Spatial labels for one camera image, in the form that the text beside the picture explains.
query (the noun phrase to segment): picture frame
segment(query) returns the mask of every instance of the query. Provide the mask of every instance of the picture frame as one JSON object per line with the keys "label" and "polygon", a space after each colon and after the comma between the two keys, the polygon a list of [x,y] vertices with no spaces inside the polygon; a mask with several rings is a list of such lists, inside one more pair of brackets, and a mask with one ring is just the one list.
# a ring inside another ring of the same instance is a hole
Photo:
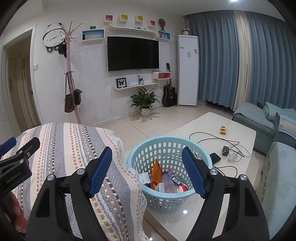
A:
{"label": "picture frame", "polygon": [[125,88],[126,87],[126,78],[116,79],[116,87],[118,89]]}

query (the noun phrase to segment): white flower pot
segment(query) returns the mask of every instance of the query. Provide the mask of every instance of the white flower pot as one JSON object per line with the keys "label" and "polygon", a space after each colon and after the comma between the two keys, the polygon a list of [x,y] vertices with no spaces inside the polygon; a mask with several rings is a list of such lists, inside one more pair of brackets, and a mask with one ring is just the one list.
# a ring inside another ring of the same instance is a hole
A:
{"label": "white flower pot", "polygon": [[142,109],[141,114],[143,117],[148,117],[150,115],[151,110],[150,109]]}

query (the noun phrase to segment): metal screw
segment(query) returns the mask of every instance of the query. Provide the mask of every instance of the metal screw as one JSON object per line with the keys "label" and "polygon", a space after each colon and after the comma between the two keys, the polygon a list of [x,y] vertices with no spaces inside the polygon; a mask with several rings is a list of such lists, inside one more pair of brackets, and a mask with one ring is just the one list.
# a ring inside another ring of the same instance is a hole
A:
{"label": "metal screw", "polygon": [[85,173],[85,171],[84,171],[84,169],[83,168],[80,168],[80,169],[78,169],[77,170],[77,172],[76,172],[78,175],[82,175],[82,174],[84,174]]}
{"label": "metal screw", "polygon": [[53,174],[50,174],[50,175],[47,176],[47,180],[48,181],[51,181],[53,179],[54,179],[54,175]]}
{"label": "metal screw", "polygon": [[240,178],[243,180],[243,181],[246,181],[248,178],[246,175],[241,175]]}
{"label": "metal screw", "polygon": [[210,174],[217,175],[218,174],[218,171],[216,169],[211,169],[210,170]]}

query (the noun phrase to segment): orange snack bag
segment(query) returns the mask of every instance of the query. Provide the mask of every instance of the orange snack bag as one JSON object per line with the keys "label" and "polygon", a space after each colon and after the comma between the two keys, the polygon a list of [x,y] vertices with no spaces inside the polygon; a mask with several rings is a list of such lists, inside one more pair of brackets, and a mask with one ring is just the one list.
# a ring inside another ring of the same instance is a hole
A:
{"label": "orange snack bag", "polygon": [[151,173],[152,180],[154,182],[156,182],[157,184],[161,183],[162,182],[162,179],[161,179],[162,173],[163,173],[163,171],[158,163],[158,160],[155,158],[153,168],[152,168],[152,173]]}
{"label": "orange snack bag", "polygon": [[151,189],[155,190],[157,183],[156,182],[151,182]]}

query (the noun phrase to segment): woven throw blanket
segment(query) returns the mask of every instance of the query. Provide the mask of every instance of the woven throw blanket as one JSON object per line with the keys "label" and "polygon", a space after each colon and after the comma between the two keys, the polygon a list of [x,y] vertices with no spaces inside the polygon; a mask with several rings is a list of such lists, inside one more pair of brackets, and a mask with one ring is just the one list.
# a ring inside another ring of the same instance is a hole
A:
{"label": "woven throw blanket", "polygon": [[[91,200],[95,214],[110,240],[148,240],[142,229],[147,201],[142,194],[138,174],[126,166],[122,141],[113,131],[72,123],[49,123],[22,133],[16,146],[3,158],[14,155],[33,137],[38,137],[41,144],[29,158],[32,176],[13,191],[27,219],[49,174],[69,176],[76,169],[85,168],[109,146],[113,160],[100,192]],[[82,238],[69,194],[66,204],[72,231]]]}
{"label": "woven throw blanket", "polygon": [[281,114],[279,120],[279,131],[284,132],[296,139],[296,120]]}

